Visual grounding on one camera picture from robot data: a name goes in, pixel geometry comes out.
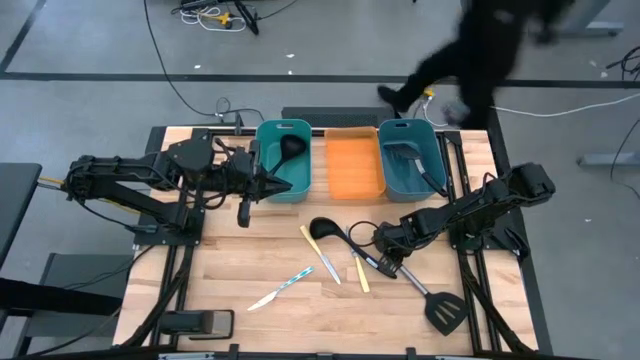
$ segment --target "plastic bin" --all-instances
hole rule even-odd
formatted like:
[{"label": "plastic bin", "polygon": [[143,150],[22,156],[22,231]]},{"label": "plastic bin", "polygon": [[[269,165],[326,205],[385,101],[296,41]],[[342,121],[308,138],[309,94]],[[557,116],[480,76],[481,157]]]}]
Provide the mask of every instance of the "plastic bin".
[{"label": "plastic bin", "polygon": [[327,129],[324,138],[332,199],[370,199],[384,193],[380,144],[374,127]]},{"label": "plastic bin", "polygon": [[260,141],[260,163],[271,170],[281,159],[280,138],[296,135],[307,143],[304,154],[284,163],[277,177],[293,185],[291,190],[267,198],[274,203],[297,203],[307,198],[311,188],[311,126],[303,120],[269,120],[258,126],[256,139]]},{"label": "plastic bin", "polygon": [[387,184],[386,195],[394,202],[413,202],[428,198],[435,190],[420,176],[413,160],[385,149],[388,144],[407,143],[422,156],[422,166],[439,184],[445,185],[446,173],[433,127],[422,119],[387,120],[380,125],[382,167]]}]

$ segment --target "black ladle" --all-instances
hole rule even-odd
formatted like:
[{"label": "black ladle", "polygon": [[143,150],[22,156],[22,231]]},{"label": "black ladle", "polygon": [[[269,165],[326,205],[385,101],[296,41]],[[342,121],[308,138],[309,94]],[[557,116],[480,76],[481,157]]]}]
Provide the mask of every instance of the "black ladle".
[{"label": "black ladle", "polygon": [[307,150],[307,143],[299,136],[287,134],[280,138],[280,161],[274,166],[269,173],[275,175],[280,166],[285,162],[302,155]]},{"label": "black ladle", "polygon": [[332,235],[341,238],[347,244],[349,244],[349,246],[351,246],[353,251],[360,255],[360,257],[362,257],[367,263],[369,263],[369,265],[373,266],[374,269],[380,271],[385,276],[388,276],[392,279],[398,278],[395,272],[393,272],[388,266],[381,264],[378,260],[367,254],[366,251],[362,250],[362,248],[360,248],[358,244],[351,240],[349,236],[347,236],[347,234],[345,234],[340,226],[338,226],[338,224],[336,224],[333,220],[327,219],[325,217],[317,217],[311,220],[311,224],[309,224],[309,233],[315,240]]}]

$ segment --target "shoe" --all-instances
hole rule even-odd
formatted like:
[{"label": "shoe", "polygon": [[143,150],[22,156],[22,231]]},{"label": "shoe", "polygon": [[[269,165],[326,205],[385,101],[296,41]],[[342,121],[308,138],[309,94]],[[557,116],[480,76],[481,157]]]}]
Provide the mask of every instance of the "shoe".
[{"label": "shoe", "polygon": [[470,112],[471,109],[460,100],[451,101],[442,108],[445,121],[455,128],[463,127],[462,124]]},{"label": "shoe", "polygon": [[378,86],[378,96],[380,96],[380,99],[382,99],[382,101],[391,105],[391,107],[393,107],[393,109],[397,112],[407,112],[409,111],[409,107],[411,106],[411,104],[402,104],[398,92],[389,88],[388,86]]}]

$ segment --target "knife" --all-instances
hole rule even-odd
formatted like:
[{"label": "knife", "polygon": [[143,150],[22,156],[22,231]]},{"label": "knife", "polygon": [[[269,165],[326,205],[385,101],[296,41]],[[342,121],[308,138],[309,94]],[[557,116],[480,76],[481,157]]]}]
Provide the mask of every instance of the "knife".
[{"label": "knife", "polygon": [[311,245],[313,250],[316,251],[316,254],[320,256],[320,260],[322,260],[322,263],[324,264],[324,266],[326,266],[327,270],[329,270],[329,273],[333,277],[333,280],[335,280],[338,283],[338,285],[340,285],[341,284],[340,277],[338,276],[336,269],[333,267],[333,265],[331,265],[329,258],[326,255],[324,255],[322,251],[320,251],[318,244],[316,244],[316,241],[311,237],[311,234],[309,233],[309,229],[307,229],[306,226],[302,225],[300,226],[300,232],[302,232],[302,235],[304,235],[304,238],[307,239],[307,241],[309,242],[309,245]]},{"label": "knife", "polygon": [[291,280],[289,280],[286,283],[280,285],[279,288],[277,288],[276,290],[270,292],[269,294],[267,294],[267,296],[263,297],[262,299],[258,300],[257,303],[251,305],[251,307],[248,308],[247,311],[253,311],[253,310],[255,310],[255,309],[259,308],[259,307],[262,307],[262,306],[270,303],[271,300],[276,298],[276,295],[278,295],[278,293],[280,291],[282,291],[287,286],[293,284],[294,282],[302,279],[303,277],[311,274],[311,272],[313,272],[313,266],[309,266],[308,268],[302,270],[298,275],[292,277]]}]

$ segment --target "yellow handle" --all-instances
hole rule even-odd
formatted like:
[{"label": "yellow handle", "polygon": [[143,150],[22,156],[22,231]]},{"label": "yellow handle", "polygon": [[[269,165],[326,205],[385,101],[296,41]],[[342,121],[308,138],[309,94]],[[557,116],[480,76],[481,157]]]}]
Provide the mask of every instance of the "yellow handle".
[{"label": "yellow handle", "polygon": [[369,292],[369,283],[367,282],[367,277],[364,276],[364,269],[362,269],[362,263],[360,262],[360,258],[356,257],[356,267],[358,268],[358,277],[360,278],[360,285],[362,285],[362,291]]},{"label": "yellow handle", "polygon": [[311,245],[313,250],[316,251],[318,256],[322,256],[322,251],[320,251],[318,244],[316,244],[316,241],[313,240],[313,238],[311,237],[311,234],[309,233],[309,230],[307,229],[307,227],[304,225],[300,226],[300,232],[302,233],[302,235],[304,235],[304,238],[307,239],[307,241],[309,242],[309,245]]}]

